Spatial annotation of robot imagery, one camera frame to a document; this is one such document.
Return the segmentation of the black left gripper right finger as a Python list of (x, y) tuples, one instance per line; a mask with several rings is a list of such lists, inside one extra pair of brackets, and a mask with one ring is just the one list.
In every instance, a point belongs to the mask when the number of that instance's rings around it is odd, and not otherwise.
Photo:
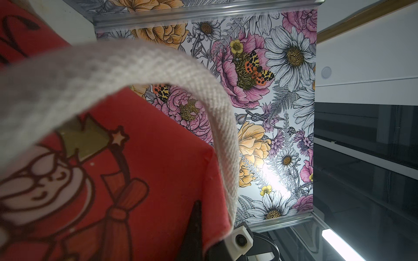
[(205, 261), (232, 261), (225, 243), (217, 243), (210, 247), (205, 254)]

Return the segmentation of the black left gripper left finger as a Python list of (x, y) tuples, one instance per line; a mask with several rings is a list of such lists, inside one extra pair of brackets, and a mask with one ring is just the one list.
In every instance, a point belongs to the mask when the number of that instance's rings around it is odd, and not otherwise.
[(196, 201), (189, 216), (189, 221), (177, 261), (202, 261), (202, 213), (201, 201)]

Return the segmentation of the burlap tote bag red trim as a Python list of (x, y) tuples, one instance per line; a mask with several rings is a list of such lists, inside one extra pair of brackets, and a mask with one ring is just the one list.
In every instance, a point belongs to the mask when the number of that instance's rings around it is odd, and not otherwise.
[(233, 230), (238, 138), (219, 81), (141, 40), (71, 47), (1, 2), (1, 260), (203, 260)]

